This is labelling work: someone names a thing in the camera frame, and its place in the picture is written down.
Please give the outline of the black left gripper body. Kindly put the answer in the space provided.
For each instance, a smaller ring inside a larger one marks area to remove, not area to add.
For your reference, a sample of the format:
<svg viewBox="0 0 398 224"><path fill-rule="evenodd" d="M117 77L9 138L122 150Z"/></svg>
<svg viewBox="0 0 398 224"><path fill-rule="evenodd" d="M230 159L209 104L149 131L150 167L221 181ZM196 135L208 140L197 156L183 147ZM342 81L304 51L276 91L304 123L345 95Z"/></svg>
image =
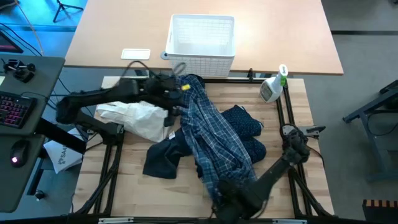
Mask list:
<svg viewBox="0 0 398 224"><path fill-rule="evenodd" d="M185 107L183 90L175 76L156 75L144 83L143 100L163 109Z"/></svg>

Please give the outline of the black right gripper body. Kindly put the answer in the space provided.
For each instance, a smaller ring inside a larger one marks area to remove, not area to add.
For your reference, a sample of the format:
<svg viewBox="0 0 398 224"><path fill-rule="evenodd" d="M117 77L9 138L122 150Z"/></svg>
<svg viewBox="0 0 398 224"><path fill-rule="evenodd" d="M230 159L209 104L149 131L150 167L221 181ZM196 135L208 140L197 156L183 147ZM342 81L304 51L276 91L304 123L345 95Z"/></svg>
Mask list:
<svg viewBox="0 0 398 224"><path fill-rule="evenodd" d="M227 179L218 182L221 203L217 206L216 217L221 224L237 224L239 219L249 219L244 196L247 186L247 183L237 185Z"/></svg>

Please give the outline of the blue plaid shirt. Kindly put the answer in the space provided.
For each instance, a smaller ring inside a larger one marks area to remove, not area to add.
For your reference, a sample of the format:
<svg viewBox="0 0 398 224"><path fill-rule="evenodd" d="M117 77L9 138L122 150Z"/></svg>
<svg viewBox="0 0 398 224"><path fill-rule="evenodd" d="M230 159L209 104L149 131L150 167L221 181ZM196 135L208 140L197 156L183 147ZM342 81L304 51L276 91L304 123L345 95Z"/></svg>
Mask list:
<svg viewBox="0 0 398 224"><path fill-rule="evenodd" d="M183 92L180 127L192 150L199 176L213 203L220 204L220 180L241 186L256 180L251 158L236 131L208 98L205 82L194 74L176 78Z"/></svg>

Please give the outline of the navy dotted garment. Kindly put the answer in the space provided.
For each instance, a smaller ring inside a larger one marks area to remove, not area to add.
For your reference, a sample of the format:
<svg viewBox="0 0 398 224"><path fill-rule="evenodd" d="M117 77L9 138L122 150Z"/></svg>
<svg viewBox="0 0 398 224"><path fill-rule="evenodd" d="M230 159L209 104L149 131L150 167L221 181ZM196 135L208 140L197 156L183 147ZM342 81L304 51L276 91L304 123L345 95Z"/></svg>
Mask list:
<svg viewBox="0 0 398 224"><path fill-rule="evenodd" d="M266 156L266 147L256 139L261 135L263 125L242 106L234 105L221 115L235 130L253 164L263 160Z"/></svg>

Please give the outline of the white plastic laundry basket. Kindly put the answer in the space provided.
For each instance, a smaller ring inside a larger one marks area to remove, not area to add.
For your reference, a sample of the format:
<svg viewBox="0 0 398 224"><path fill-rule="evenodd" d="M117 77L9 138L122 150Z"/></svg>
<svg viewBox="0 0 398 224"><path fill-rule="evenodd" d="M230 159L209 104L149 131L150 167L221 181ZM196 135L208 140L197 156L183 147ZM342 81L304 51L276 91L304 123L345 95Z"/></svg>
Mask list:
<svg viewBox="0 0 398 224"><path fill-rule="evenodd" d="M181 63L182 75L224 78L236 55L233 16L174 14L164 53L172 69Z"/></svg>

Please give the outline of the cream white garment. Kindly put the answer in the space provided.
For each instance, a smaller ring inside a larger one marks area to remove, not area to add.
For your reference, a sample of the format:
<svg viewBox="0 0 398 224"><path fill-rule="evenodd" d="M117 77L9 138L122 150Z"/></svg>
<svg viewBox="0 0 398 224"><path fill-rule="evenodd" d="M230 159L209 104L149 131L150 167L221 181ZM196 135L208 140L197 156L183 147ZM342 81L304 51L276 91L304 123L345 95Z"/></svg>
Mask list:
<svg viewBox="0 0 398 224"><path fill-rule="evenodd" d="M123 125L125 131L153 142L163 141L170 130L164 126L168 111L145 101L101 104L97 112L101 118Z"/></svg>

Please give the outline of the plain dark navy garment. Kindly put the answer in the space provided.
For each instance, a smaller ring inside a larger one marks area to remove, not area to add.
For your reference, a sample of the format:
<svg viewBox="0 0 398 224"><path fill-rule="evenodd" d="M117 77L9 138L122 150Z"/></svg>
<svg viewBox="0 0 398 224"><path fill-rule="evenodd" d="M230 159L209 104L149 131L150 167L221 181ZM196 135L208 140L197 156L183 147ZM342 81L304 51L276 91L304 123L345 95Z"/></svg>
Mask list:
<svg viewBox="0 0 398 224"><path fill-rule="evenodd" d="M183 131L178 129L148 149L142 173L151 177L175 179L180 159L192 154Z"/></svg>

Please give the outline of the small white rectangular tray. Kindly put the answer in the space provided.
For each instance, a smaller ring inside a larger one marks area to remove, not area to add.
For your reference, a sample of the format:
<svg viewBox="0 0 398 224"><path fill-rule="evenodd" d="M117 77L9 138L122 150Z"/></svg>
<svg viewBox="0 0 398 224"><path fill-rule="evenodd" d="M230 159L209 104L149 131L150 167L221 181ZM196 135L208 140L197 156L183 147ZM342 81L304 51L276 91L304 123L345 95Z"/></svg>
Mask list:
<svg viewBox="0 0 398 224"><path fill-rule="evenodd" d="M149 60L150 49L123 49L121 53L122 60Z"/></svg>

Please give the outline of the white spray bottle green trigger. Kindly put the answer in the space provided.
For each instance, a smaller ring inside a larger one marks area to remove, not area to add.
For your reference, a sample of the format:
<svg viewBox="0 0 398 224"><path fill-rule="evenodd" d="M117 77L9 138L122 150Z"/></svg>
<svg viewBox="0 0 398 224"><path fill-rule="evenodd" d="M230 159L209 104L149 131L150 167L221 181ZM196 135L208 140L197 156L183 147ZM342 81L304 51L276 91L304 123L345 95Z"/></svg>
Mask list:
<svg viewBox="0 0 398 224"><path fill-rule="evenodd" d="M260 87L260 96L266 103L272 103L277 100L287 83L288 68L284 64L279 65L276 76L264 80Z"/></svg>

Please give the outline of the white paper bag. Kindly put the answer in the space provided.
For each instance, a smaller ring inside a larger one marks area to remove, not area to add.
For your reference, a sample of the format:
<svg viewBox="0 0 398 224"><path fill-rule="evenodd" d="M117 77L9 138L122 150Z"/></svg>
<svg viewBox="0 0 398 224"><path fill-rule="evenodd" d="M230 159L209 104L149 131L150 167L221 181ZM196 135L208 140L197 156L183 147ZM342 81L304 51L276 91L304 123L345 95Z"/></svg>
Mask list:
<svg viewBox="0 0 398 224"><path fill-rule="evenodd" d="M45 143L44 149L52 161L53 169L56 174L81 164L83 160L82 153L76 152L55 141Z"/></svg>

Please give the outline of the grey side desk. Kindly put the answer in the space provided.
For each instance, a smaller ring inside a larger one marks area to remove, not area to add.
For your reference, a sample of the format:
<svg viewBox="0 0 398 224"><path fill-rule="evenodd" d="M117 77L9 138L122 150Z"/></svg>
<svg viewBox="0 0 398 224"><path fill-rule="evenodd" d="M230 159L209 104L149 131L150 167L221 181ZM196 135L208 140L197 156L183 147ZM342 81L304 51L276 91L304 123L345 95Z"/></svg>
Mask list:
<svg viewBox="0 0 398 224"><path fill-rule="evenodd" d="M22 129L0 125L0 213L12 213L18 207L41 152L47 133L45 128L54 127L54 124L44 119L42 115L47 106L46 97L52 94L65 59L0 54L0 65L1 59L18 59L24 63L33 63L36 67L34 77L27 83L16 80L12 75L6 75L0 84L0 91L37 99L37 104ZM22 167L13 167L11 148L19 140L30 142L27 162Z"/></svg>

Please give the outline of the black tripod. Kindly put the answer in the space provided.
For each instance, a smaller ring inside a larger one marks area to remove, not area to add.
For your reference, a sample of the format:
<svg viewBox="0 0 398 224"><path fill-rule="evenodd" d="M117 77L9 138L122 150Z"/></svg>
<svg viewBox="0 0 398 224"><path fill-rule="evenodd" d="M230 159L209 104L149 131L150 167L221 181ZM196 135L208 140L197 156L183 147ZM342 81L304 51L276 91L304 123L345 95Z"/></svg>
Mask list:
<svg viewBox="0 0 398 224"><path fill-rule="evenodd" d="M58 15L62 11L65 11L67 9L78 9L79 11L83 11L84 10L82 7L79 7L79 6L72 6L72 5L69 5L69 4L64 4L64 3L61 2L61 0L56 0L56 3L58 4L58 9L57 9L57 11L56 11L56 13L55 13L55 15L53 17L53 20L52 20L53 23L57 22Z"/></svg>

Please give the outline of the tan wooden desk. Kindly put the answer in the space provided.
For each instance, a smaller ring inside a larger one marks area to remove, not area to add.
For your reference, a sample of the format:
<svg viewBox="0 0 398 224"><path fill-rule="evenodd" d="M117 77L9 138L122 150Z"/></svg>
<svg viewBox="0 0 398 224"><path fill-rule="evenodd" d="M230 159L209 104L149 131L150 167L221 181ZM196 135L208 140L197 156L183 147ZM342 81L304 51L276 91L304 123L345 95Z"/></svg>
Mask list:
<svg viewBox="0 0 398 224"><path fill-rule="evenodd" d="M234 72L283 63L293 74L343 74L321 0L88 0L65 64L122 68L124 49L149 49L149 67L169 68L160 55L174 14L233 16Z"/></svg>

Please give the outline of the black desk clamp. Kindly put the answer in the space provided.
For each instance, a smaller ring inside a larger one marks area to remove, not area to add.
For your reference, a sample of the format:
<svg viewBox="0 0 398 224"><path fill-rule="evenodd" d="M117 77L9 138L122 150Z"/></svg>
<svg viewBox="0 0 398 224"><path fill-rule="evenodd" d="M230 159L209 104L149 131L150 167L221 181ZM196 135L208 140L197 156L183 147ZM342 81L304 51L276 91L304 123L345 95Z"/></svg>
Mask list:
<svg viewBox="0 0 398 224"><path fill-rule="evenodd" d="M35 76L36 66L33 63L24 64L21 60L9 59L3 64L4 73L10 73L16 80L27 83Z"/></svg>

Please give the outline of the black backlit keyboard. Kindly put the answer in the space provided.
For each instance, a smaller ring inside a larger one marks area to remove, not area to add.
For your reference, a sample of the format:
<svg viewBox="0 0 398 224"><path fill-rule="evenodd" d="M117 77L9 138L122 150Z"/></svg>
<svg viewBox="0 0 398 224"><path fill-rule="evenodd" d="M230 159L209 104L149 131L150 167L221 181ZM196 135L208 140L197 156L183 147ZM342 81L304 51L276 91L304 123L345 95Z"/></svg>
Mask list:
<svg viewBox="0 0 398 224"><path fill-rule="evenodd" d="M22 129L37 99L0 91L0 125Z"/></svg>

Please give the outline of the black box with wooden stripes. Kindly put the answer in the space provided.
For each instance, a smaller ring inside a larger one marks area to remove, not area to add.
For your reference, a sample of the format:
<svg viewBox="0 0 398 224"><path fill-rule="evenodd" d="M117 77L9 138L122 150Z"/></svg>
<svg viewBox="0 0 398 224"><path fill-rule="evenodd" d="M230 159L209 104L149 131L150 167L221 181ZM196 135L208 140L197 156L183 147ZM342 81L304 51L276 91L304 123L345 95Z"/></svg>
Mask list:
<svg viewBox="0 0 398 224"><path fill-rule="evenodd" d="M398 201L364 199L362 207L367 222L398 224Z"/></svg>

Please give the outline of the black computer mouse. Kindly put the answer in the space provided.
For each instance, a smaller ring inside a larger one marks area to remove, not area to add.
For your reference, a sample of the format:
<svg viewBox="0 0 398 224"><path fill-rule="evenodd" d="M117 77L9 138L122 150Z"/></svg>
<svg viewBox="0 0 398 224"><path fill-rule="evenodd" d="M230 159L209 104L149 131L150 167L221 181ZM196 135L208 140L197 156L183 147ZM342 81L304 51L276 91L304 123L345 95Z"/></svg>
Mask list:
<svg viewBox="0 0 398 224"><path fill-rule="evenodd" d="M11 147L10 160L11 166L20 168L28 160L30 142L25 139L16 141Z"/></svg>

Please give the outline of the dark tablet screen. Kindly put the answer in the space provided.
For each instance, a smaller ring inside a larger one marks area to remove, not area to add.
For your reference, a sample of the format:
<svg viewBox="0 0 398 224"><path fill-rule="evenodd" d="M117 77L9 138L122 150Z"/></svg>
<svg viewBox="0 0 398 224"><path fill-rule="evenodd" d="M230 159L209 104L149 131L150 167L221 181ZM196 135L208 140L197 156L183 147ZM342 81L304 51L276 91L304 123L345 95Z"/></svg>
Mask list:
<svg viewBox="0 0 398 224"><path fill-rule="evenodd" d="M21 54L24 51L0 30L0 52Z"/></svg>

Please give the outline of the dark blue-grey metal stand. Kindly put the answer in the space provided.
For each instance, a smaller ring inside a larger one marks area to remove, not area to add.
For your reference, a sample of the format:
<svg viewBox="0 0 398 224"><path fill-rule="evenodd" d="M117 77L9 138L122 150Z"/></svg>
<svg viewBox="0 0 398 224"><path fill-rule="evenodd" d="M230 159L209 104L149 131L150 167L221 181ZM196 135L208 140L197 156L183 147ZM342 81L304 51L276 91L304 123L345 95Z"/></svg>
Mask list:
<svg viewBox="0 0 398 224"><path fill-rule="evenodd" d="M391 150L380 148L377 145L378 138L383 138L390 134L398 134L398 122L383 131L371 124L377 117L387 114L398 115L398 80L394 80L381 88L375 99L343 117L345 123L350 123L355 119L360 119L362 122L378 169L375 174L367 177L369 182L398 180L398 169L393 169L391 166Z"/></svg>

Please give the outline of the silver metal bracket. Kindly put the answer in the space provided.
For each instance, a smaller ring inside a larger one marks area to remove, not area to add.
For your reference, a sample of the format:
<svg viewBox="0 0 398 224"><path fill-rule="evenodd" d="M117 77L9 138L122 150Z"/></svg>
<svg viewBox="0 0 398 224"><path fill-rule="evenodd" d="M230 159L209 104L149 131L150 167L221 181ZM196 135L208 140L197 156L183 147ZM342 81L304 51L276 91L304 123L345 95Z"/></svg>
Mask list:
<svg viewBox="0 0 398 224"><path fill-rule="evenodd" d="M109 217L100 218L98 224L130 224L134 223L133 217Z"/></svg>
<svg viewBox="0 0 398 224"><path fill-rule="evenodd" d="M272 220L272 224L308 224L306 220L276 218Z"/></svg>

